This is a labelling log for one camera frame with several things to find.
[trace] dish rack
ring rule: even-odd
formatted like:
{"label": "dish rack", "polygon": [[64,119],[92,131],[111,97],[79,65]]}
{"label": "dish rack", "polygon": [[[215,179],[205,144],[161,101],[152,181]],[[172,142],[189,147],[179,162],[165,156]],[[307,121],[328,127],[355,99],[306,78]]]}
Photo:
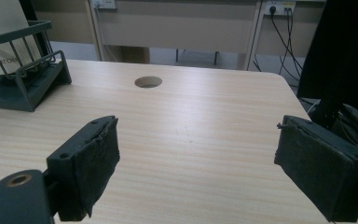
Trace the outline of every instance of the dish rack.
{"label": "dish rack", "polygon": [[[0,60],[3,74],[0,76],[0,108],[34,112],[43,97],[53,84],[70,84],[64,54],[61,50],[54,51],[48,40],[47,29],[50,21],[28,21],[29,27],[0,35],[0,44],[8,43],[16,56],[20,67],[15,73],[9,74]],[[26,36],[33,36],[41,57],[35,59],[30,51]],[[32,59],[22,64],[21,58],[13,45],[14,40],[23,40]]]}

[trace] light wood tabletop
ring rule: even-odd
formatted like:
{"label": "light wood tabletop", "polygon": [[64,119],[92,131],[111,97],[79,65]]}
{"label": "light wood tabletop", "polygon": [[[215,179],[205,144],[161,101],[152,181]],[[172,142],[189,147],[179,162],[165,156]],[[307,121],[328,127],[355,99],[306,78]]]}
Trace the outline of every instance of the light wood tabletop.
{"label": "light wood tabletop", "polygon": [[[0,179],[46,170],[46,157],[86,123],[115,115],[121,160],[82,223],[327,223],[273,162],[283,115],[308,117],[282,77],[68,66],[72,85],[55,88],[34,113],[0,109]],[[139,88],[139,77],[162,84]]]}

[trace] power outlet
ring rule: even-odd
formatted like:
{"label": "power outlet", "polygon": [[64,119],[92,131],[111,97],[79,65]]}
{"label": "power outlet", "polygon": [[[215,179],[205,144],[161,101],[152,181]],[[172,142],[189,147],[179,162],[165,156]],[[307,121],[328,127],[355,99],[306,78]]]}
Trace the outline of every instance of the power outlet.
{"label": "power outlet", "polygon": [[117,9],[116,0],[92,0],[94,8]]}
{"label": "power outlet", "polygon": [[267,1],[264,15],[271,15],[269,9],[271,7],[275,7],[276,10],[274,16],[287,16],[289,8],[292,10],[292,14],[295,12],[295,6],[296,6],[296,2]]}

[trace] wall socket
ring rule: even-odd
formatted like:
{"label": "wall socket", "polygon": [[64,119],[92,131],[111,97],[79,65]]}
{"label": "wall socket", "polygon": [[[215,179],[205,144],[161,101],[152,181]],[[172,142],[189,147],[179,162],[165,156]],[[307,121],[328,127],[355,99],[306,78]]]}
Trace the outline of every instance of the wall socket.
{"label": "wall socket", "polygon": [[286,2],[286,1],[267,1],[266,10],[264,15],[271,15],[269,9],[271,7],[276,7],[274,16],[287,16],[287,10],[292,9],[292,14],[295,12],[296,2]]}
{"label": "wall socket", "polygon": [[117,9],[116,0],[91,0],[94,8]]}

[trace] floor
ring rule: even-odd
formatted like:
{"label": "floor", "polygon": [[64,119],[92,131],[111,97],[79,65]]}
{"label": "floor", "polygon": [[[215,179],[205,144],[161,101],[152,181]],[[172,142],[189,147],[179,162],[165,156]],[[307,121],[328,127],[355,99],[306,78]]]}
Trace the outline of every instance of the floor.
{"label": "floor", "polygon": [[[53,50],[61,49],[67,59],[89,60],[97,61],[94,46],[91,44],[77,44],[77,43],[63,43],[51,42]],[[179,49],[178,62],[176,61],[176,49],[150,49],[150,63],[163,64],[173,66],[190,66],[203,67],[215,69],[230,69],[235,70],[237,66],[237,54],[220,52],[217,55],[217,63],[213,65],[214,52],[209,51],[194,51],[187,49]],[[284,77],[287,83],[296,94],[299,74],[301,68],[295,66],[292,58],[284,60],[284,68],[281,63],[282,58],[272,55],[256,55],[255,61],[251,64],[251,71],[270,72],[279,74]],[[296,58],[298,63],[302,65],[304,58]],[[315,101],[310,99],[300,100],[305,110],[309,110]]]}

